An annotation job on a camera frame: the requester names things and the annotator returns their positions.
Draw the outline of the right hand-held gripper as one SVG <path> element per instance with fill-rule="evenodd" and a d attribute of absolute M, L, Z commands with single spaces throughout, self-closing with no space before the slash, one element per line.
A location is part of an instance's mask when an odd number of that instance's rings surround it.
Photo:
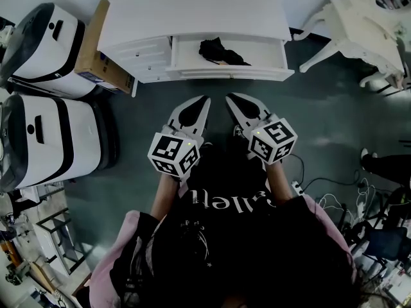
<path fill-rule="evenodd" d="M 242 130 L 249 129 L 256 119 L 265 118 L 250 132 L 250 153 L 267 165 L 279 162 L 291 153 L 297 134 L 285 118 L 270 114 L 262 101 L 246 94 L 233 92 L 226 95 L 225 100 L 230 115 Z"/>

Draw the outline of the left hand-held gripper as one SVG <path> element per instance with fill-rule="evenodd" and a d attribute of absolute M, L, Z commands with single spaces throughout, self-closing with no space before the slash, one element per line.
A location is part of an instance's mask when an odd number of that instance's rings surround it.
<path fill-rule="evenodd" d="M 211 99 L 202 95 L 176 107 L 161 132 L 156 132 L 148 151 L 154 168 L 175 178 L 185 178 L 200 160 Z"/>

